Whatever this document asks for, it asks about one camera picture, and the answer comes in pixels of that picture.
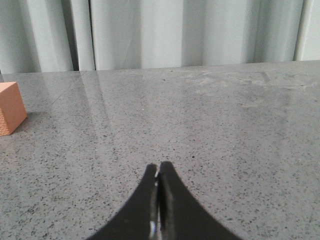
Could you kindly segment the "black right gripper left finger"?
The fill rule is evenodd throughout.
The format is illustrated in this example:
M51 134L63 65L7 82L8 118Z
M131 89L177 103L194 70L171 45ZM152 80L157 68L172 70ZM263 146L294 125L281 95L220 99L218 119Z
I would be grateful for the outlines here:
M147 165L144 175L119 212L90 240L156 240L158 238L157 166Z

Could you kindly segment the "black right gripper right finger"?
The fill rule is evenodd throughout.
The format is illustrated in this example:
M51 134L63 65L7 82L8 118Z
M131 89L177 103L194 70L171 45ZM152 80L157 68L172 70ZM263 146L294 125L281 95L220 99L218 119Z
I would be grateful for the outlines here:
M239 240L192 196L173 164L162 162L158 175L161 234L164 240Z

